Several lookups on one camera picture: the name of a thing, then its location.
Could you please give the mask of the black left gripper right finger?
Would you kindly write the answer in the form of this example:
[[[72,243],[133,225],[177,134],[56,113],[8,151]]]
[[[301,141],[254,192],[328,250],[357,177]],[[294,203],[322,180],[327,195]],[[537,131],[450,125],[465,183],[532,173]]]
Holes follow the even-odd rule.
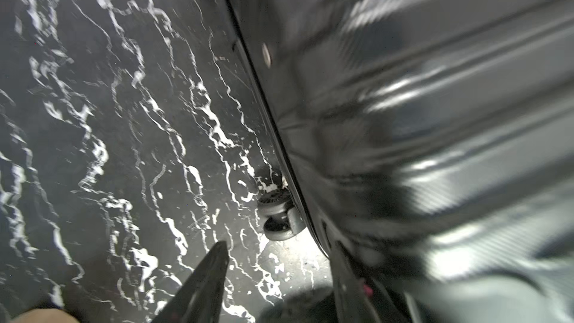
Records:
[[[339,322],[407,322],[385,290],[372,288],[341,243],[332,246],[330,267]]]

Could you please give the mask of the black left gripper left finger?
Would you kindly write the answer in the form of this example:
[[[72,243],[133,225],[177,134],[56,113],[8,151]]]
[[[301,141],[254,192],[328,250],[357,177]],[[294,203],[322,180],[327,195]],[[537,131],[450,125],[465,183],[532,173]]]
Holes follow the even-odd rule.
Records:
[[[215,243],[152,323],[218,322],[229,262],[227,243]]]

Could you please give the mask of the black hard-shell suitcase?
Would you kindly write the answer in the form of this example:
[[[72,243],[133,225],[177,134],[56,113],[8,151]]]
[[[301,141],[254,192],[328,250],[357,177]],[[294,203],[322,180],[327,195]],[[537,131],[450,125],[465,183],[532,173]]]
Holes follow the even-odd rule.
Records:
[[[407,322],[573,320],[573,0],[216,0],[287,187]],[[333,283],[269,310],[339,322]]]

